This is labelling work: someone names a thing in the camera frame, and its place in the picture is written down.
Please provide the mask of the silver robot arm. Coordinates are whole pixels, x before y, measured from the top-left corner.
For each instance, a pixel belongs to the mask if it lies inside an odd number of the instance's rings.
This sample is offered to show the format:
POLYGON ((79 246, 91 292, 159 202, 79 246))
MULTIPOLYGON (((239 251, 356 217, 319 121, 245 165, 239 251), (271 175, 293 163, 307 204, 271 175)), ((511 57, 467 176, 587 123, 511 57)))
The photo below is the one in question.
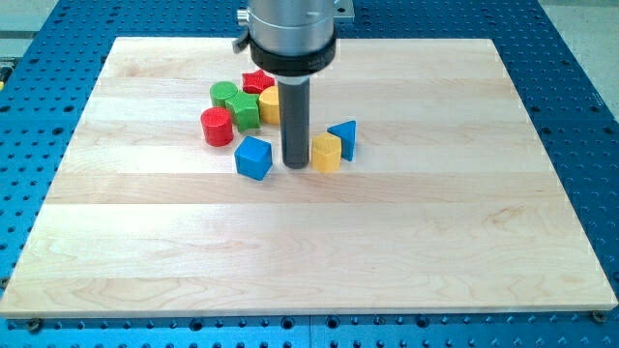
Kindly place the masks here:
POLYGON ((232 49, 248 49, 257 67, 277 76, 312 75, 336 56, 336 25, 354 18, 352 0, 249 0, 237 10, 243 31, 232 49))

